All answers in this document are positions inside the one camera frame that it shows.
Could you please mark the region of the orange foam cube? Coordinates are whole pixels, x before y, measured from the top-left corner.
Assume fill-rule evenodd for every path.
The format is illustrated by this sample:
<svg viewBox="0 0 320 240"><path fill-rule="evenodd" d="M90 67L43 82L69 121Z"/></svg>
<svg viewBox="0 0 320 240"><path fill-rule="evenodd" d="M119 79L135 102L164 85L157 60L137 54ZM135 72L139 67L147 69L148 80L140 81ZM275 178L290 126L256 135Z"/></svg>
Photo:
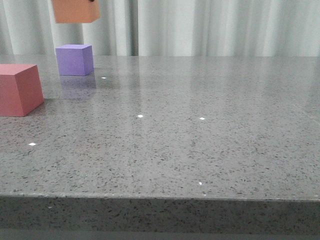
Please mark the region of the orange foam cube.
<svg viewBox="0 0 320 240"><path fill-rule="evenodd" d="M53 0L56 23L92 23L100 18L98 0Z"/></svg>

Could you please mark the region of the grey-white pleated curtain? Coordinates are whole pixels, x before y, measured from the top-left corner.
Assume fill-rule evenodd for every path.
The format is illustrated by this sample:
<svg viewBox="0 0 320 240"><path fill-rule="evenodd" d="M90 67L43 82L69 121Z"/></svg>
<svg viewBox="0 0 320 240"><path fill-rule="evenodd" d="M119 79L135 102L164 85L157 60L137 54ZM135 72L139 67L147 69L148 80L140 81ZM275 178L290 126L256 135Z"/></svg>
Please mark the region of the grey-white pleated curtain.
<svg viewBox="0 0 320 240"><path fill-rule="evenodd" d="M317 0L102 0L92 23L56 23L49 0L0 3L0 52L46 54L89 44L95 55L320 54Z"/></svg>

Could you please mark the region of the purple foam cube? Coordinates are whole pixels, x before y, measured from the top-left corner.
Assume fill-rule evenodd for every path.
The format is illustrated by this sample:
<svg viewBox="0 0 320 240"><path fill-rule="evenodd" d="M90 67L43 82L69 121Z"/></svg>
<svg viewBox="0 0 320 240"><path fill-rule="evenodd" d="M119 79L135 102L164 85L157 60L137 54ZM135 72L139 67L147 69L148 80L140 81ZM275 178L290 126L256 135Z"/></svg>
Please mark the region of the purple foam cube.
<svg viewBox="0 0 320 240"><path fill-rule="evenodd" d="M61 76L86 76L94 70L93 48L89 44L65 44L55 48Z"/></svg>

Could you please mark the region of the pink foam cube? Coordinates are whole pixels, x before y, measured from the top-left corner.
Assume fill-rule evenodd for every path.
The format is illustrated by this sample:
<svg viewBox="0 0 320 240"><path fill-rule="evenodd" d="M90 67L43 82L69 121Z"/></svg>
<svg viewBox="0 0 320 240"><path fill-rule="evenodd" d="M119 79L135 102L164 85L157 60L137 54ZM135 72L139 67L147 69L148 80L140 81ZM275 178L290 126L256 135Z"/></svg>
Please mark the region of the pink foam cube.
<svg viewBox="0 0 320 240"><path fill-rule="evenodd" d="M0 65L0 115L24 117L44 102L36 64Z"/></svg>

